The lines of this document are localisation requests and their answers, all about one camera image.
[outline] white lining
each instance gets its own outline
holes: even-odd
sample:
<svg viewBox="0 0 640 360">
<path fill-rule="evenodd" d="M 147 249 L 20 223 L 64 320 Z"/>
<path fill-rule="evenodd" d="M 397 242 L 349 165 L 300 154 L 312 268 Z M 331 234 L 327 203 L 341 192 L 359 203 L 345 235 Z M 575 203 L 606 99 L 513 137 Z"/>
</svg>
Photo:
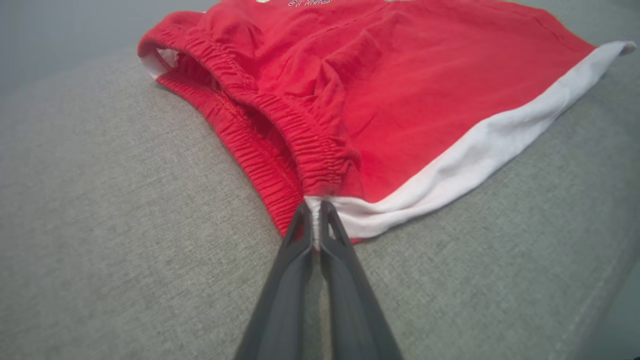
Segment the white lining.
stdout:
<svg viewBox="0 0 640 360">
<path fill-rule="evenodd" d="M 155 49 L 140 57 L 140 62 L 154 80 L 169 71 L 166 65 L 158 59 L 159 55 L 170 67 L 176 67 L 178 64 L 178 52 L 173 49 Z"/>
<path fill-rule="evenodd" d="M 479 186 L 520 154 L 578 98 L 611 62 L 635 49 L 633 42 L 611 42 L 595 49 L 533 101 L 480 121 L 456 143 L 384 199 L 329 197 L 351 238 L 370 238 L 392 226 L 451 203 Z M 316 212 L 323 198 L 305 196 Z"/>
</svg>

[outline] shorts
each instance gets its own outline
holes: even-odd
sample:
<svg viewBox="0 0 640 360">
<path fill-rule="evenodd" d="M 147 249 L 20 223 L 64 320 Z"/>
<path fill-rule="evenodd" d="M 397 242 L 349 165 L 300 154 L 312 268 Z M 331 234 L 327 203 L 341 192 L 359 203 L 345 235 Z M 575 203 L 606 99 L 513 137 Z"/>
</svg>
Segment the shorts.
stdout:
<svg viewBox="0 0 640 360">
<path fill-rule="evenodd" d="M 227 0 L 167 16 L 138 55 L 280 232 L 328 198 L 360 239 L 480 185 L 633 48 L 493 0 Z"/>
</svg>

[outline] gray fabric surface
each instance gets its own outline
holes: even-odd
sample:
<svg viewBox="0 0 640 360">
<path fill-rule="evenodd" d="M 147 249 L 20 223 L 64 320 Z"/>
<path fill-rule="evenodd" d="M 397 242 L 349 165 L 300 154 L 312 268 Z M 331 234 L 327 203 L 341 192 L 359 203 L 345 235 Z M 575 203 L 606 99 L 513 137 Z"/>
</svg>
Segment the gray fabric surface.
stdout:
<svg viewBox="0 0 640 360">
<path fill-rule="evenodd" d="M 535 4 L 592 42 L 640 33 L 631 1 Z M 356 247 L 407 359 L 578 356 L 640 250 L 637 57 L 476 191 Z M 131 49 L 5 97 L 0 126 L 0 358 L 231 358 L 279 240 L 197 111 Z M 306 306 L 305 359 L 328 359 L 318 267 Z"/>
</svg>

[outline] red fabric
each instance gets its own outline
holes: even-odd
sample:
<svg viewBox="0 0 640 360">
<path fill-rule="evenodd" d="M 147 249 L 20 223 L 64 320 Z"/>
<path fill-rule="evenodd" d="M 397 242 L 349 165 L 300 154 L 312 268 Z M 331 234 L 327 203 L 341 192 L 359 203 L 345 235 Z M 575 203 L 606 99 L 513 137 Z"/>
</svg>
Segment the red fabric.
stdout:
<svg viewBox="0 0 640 360">
<path fill-rule="evenodd" d="M 202 112 L 284 233 L 303 195 L 384 198 L 594 47 L 490 0 L 228 0 L 167 16 L 138 54 L 156 49 L 180 52 L 157 81 Z"/>
</svg>

